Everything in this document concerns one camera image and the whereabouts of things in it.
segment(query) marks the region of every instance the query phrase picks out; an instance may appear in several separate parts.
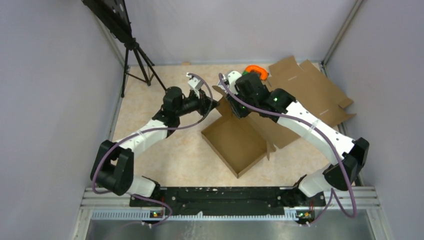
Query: open cardboard box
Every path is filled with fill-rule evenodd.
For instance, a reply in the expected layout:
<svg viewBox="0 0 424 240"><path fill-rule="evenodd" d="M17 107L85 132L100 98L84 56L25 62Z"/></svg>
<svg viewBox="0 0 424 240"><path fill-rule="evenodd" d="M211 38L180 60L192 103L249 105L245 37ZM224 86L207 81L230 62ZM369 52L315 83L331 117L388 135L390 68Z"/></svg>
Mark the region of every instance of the open cardboard box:
<svg viewBox="0 0 424 240"><path fill-rule="evenodd" d="M309 60L298 65L295 57L290 56L270 65L269 72L271 76L263 84L270 91L284 89L327 125L335 127L355 115L344 110L353 101ZM213 89L225 96L218 86ZM238 119L225 97L219 103L216 109L222 117L201 134L237 178L265 156L269 160L270 153L276 150L274 145L281 149L300 137L255 112Z"/></svg>
<svg viewBox="0 0 424 240"><path fill-rule="evenodd" d="M219 87L213 88L225 94ZM232 114L225 97L219 100L216 109L222 116L203 129L201 136L236 178L265 156L270 159L270 153L275 152L276 148L262 137L247 118L238 119Z"/></svg>

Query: floor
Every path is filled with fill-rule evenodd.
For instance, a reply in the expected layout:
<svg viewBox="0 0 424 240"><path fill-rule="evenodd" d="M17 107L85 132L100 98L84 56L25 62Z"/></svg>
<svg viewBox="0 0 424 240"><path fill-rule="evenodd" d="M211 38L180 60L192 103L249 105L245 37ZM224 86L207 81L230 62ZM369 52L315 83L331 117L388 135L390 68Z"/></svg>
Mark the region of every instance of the floor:
<svg viewBox="0 0 424 240"><path fill-rule="evenodd" d="M269 64L258 64L268 67ZM218 73L243 72L246 64L221 65L172 65L155 66L154 69L166 87L178 86L189 93L186 73L195 73L212 86L218 82ZM130 73L143 76L139 67ZM221 95L212 90L216 100ZM128 77L125 97L122 100L113 139L121 139L144 126L162 105L164 90L154 78L151 86ZM258 162L240 178L236 178L209 145L202 139L201 130L218 119L214 109L197 126L176 131L135 160L134 171L138 176L151 178L161 186L292 186L301 176L310 174L328 162L316 148L303 139L298 139L283 149ZM193 112L181 117L181 126L196 122L200 116Z"/></svg>

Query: orange handle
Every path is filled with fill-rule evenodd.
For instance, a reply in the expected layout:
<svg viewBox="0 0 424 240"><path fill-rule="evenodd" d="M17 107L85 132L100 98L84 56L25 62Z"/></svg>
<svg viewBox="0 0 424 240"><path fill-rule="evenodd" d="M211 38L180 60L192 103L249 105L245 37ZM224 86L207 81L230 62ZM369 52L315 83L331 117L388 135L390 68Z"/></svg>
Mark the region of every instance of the orange handle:
<svg viewBox="0 0 424 240"><path fill-rule="evenodd" d="M262 81L266 81L268 78L268 72L267 70L263 69L262 67L258 66L258 65L249 65L246 67L245 69L246 72L250 73L250 72L255 72L258 73L260 75L260 79Z"/></svg>

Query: white wall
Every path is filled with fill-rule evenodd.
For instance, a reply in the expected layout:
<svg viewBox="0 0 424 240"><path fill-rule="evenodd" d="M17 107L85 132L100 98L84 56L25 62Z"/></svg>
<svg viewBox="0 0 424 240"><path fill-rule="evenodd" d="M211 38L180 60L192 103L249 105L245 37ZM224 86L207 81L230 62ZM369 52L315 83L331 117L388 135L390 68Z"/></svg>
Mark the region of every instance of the white wall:
<svg viewBox="0 0 424 240"><path fill-rule="evenodd" d="M347 123L370 142L375 185L395 239L422 239L424 215L424 1L367 1L328 66L355 100Z"/></svg>
<svg viewBox="0 0 424 240"><path fill-rule="evenodd" d="M79 0L0 7L0 233L72 233L122 68Z"/></svg>
<svg viewBox="0 0 424 240"><path fill-rule="evenodd" d="M354 0L127 0L155 64L321 61ZM122 52L124 46L118 44ZM130 64L137 64L130 54Z"/></svg>

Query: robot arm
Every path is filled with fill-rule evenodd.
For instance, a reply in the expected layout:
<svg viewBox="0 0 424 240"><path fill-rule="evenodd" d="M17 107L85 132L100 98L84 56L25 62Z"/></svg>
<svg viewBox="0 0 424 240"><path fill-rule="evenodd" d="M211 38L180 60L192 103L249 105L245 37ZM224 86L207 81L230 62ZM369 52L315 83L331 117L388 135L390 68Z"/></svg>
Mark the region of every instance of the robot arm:
<svg viewBox="0 0 424 240"><path fill-rule="evenodd" d="M309 113L300 102L296 101L292 95L283 89L277 88L269 92L267 86L261 83L256 73L241 75L237 71L232 71L225 76L224 82L232 93L249 105L312 123L312 127L310 127L295 119L259 112L260 116L270 118L277 124L289 128L306 139L320 150L329 161L329 164L324 168L303 176L296 183L293 191L300 191L308 198L331 188L346 191L348 187L334 152L342 159L350 183L353 183L366 162L369 143L365 139L359 138L358 140L353 140L335 131ZM233 113L238 118L246 117L251 112L250 109L235 101L229 94L226 98L231 105ZM314 128L319 129L328 137L335 147L335 151L318 132L313 130Z"/></svg>
<svg viewBox="0 0 424 240"><path fill-rule="evenodd" d="M180 125L181 116L194 111L205 116L218 105L217 101L207 97L201 89L203 82L200 79L189 74L187 77L190 77L188 81L189 95L184 96L179 87L169 87L163 97L160 110L145 126L129 135L135 135L134 137L120 144L107 157L97 175L96 183L98 185L119 196L129 193L149 198L154 195L160 185L149 178L134 176L134 159L153 144L169 137ZM157 128L163 129L145 132L145 130ZM93 180L99 162L114 144L109 140L101 143L91 170L91 180Z"/></svg>

